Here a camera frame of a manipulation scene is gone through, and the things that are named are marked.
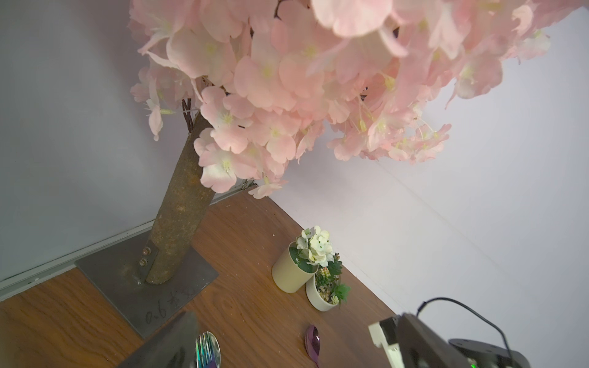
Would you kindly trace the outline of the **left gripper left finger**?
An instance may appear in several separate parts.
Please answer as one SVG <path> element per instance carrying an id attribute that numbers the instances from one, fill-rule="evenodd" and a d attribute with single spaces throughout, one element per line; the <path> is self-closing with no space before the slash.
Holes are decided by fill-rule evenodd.
<path id="1" fill-rule="evenodd" d="M 118 367 L 195 367 L 199 322 L 192 311 L 183 311 Z"/>

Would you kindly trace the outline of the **purple spoon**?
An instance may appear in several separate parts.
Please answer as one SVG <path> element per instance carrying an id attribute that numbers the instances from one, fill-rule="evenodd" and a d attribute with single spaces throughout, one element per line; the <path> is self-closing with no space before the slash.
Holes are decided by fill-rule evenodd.
<path id="1" fill-rule="evenodd" d="M 314 325 L 310 325 L 304 336 L 305 350 L 309 358 L 313 361 L 315 366 L 319 368 L 319 354 L 320 354 L 320 336 L 318 329 Z"/>

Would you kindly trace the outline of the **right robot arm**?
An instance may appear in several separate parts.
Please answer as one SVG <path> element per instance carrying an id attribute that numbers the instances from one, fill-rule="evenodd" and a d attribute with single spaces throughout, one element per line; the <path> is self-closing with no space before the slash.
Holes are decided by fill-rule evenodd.
<path id="1" fill-rule="evenodd" d="M 417 317 L 426 308 L 426 306 L 432 304 L 435 301 L 449 302 L 454 305 L 458 305 L 461 308 L 469 311 L 478 319 L 485 322 L 491 328 L 498 331 L 500 334 L 504 347 L 495 346 L 490 343 L 485 343 L 477 340 L 468 340 L 454 338 L 447 341 L 447 343 L 457 349 L 463 357 L 469 361 L 471 367 L 515 367 L 515 368 L 530 368 L 531 364 L 528 359 L 518 351 L 514 351 L 510 348 L 507 341 L 506 335 L 497 325 L 492 323 L 487 318 L 476 312 L 471 307 L 465 305 L 463 302 L 449 298 L 449 297 L 435 297 L 424 301 L 417 309 Z"/>

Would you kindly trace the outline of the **rainbow iridescent fork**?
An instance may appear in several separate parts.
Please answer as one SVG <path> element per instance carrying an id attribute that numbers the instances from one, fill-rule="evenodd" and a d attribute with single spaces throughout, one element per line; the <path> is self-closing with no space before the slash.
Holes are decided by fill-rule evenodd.
<path id="1" fill-rule="evenodd" d="M 195 366 L 196 368 L 220 368 L 221 351 L 215 335 L 206 331 L 196 339 Z"/>

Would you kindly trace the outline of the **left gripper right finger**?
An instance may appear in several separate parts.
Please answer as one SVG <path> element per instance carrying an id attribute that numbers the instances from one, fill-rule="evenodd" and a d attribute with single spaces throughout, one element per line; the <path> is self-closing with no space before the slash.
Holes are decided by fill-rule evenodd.
<path id="1" fill-rule="evenodd" d="M 466 357 L 414 314 L 402 314 L 398 318 L 396 334 L 405 367 L 472 366 Z"/>

